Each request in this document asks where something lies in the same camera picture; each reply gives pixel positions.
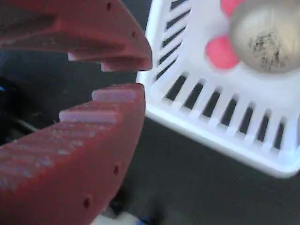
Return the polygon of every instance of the silver sphere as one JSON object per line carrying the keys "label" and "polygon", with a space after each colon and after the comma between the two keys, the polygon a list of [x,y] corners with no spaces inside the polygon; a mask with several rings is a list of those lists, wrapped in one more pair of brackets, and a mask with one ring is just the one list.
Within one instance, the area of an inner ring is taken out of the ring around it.
{"label": "silver sphere", "polygon": [[230,18],[235,53],[271,74],[300,68],[300,0],[246,0]]}

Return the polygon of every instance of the dark floor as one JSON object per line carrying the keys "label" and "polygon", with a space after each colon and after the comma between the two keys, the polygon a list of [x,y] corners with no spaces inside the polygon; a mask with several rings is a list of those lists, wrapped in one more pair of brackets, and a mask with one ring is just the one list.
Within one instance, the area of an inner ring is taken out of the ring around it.
{"label": "dark floor", "polygon": [[[145,29],[150,0],[124,2]],[[90,100],[94,89],[136,77],[102,73],[99,65],[68,62],[64,54],[11,51],[1,59],[2,76],[21,86],[35,105],[26,119],[40,127],[54,123],[60,110]],[[167,225],[300,223],[300,175],[271,178],[149,119],[125,185],[132,213],[143,215],[159,200]]]}

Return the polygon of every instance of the red gripper jaw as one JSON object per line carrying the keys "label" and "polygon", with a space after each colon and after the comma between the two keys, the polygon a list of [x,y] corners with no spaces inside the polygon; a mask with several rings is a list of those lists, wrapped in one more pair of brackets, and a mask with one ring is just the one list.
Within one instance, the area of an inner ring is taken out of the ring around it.
{"label": "red gripper jaw", "polygon": [[144,113],[142,85],[110,87],[1,146],[0,224],[89,225],[121,185]]}
{"label": "red gripper jaw", "polygon": [[0,48],[68,53],[105,71],[148,70],[148,41],[120,0],[1,0]]}

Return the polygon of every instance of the pink object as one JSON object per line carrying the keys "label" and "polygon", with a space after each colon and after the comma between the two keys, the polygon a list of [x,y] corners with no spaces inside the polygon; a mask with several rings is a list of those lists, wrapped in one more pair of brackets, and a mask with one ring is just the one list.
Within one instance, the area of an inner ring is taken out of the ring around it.
{"label": "pink object", "polygon": [[105,71],[149,70],[143,30],[120,0],[1,0],[0,48],[68,53]]}
{"label": "pink object", "polygon": [[236,7],[244,1],[245,0],[221,0],[221,9],[228,17],[230,17]]}
{"label": "pink object", "polygon": [[219,69],[231,69],[240,61],[231,48],[227,35],[212,39],[205,51],[212,64]]}

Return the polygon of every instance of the white plastic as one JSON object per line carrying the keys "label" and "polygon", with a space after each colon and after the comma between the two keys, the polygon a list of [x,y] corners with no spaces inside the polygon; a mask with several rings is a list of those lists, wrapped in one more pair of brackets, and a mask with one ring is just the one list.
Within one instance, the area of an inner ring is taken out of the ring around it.
{"label": "white plastic", "polygon": [[[242,63],[227,72],[218,71],[204,49],[227,28],[220,0],[153,0],[146,36],[154,65],[137,78],[145,86],[147,116],[272,176],[291,177],[300,169],[300,71],[263,76]],[[184,84],[174,100],[167,99],[179,77],[186,78]],[[185,103],[198,83],[203,89],[189,109]],[[220,96],[213,114],[206,117],[203,111],[214,92]],[[226,126],[222,118],[232,99],[236,107]],[[243,134],[240,127],[247,108],[253,114]],[[262,123],[265,117],[267,126]],[[280,124],[282,135],[278,134]],[[266,131],[259,141],[262,126]],[[278,137],[281,145],[275,148]]]}

